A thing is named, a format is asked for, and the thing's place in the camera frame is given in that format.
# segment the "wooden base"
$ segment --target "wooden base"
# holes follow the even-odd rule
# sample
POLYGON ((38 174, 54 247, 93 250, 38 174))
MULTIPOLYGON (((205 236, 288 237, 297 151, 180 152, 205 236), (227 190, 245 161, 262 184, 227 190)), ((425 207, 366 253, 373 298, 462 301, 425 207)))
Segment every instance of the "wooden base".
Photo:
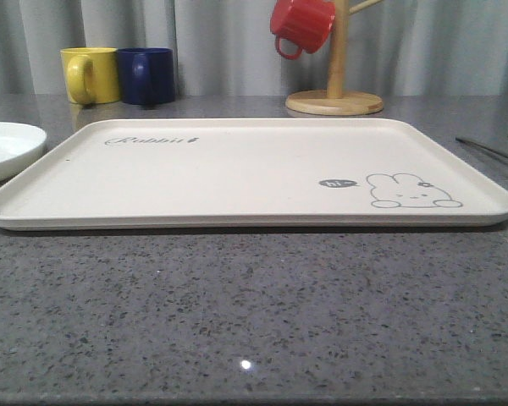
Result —
POLYGON ((289 95, 286 106, 297 112, 324 116, 359 116, 384 108, 382 99, 360 91, 345 91, 340 99, 328 99, 326 91, 300 91, 289 95))

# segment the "white plate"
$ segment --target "white plate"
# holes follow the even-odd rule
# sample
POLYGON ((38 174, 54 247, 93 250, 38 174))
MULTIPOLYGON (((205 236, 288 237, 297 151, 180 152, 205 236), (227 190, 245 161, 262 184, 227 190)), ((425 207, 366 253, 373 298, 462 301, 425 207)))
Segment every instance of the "white plate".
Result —
POLYGON ((110 120, 0 189, 0 227, 480 226, 508 192, 406 123, 110 120))
POLYGON ((29 124, 0 123, 0 180, 16 175, 43 153, 47 134, 29 124))

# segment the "speckled stone surface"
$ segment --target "speckled stone surface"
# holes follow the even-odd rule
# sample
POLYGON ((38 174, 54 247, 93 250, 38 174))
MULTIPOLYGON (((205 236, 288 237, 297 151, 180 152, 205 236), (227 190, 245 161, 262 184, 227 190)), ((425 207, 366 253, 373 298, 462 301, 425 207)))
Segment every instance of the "speckled stone surface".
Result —
MULTIPOLYGON (((508 189, 508 98, 396 97, 508 189)), ((80 109, 0 96, 53 148, 109 118, 291 117, 282 97, 80 109)), ((508 221, 488 228, 0 229, 0 404, 508 404, 508 221)))

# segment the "blue mug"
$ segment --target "blue mug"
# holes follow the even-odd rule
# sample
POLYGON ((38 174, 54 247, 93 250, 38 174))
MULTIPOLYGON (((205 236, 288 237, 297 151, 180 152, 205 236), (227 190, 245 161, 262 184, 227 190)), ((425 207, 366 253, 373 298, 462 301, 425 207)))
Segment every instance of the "blue mug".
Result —
POLYGON ((117 50, 121 100, 154 105, 175 100, 173 51, 168 48, 117 50))

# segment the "gray curtain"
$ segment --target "gray curtain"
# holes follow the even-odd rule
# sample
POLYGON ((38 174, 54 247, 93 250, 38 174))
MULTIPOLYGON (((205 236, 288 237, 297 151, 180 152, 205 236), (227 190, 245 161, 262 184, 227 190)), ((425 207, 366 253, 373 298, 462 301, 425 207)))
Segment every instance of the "gray curtain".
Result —
MULTIPOLYGON (((84 46, 170 47, 182 95, 325 88, 328 44, 296 61, 274 50, 275 2, 0 0, 0 93, 65 93, 59 50, 84 46)), ((508 0, 386 0, 352 15, 345 87, 508 94, 508 0)))

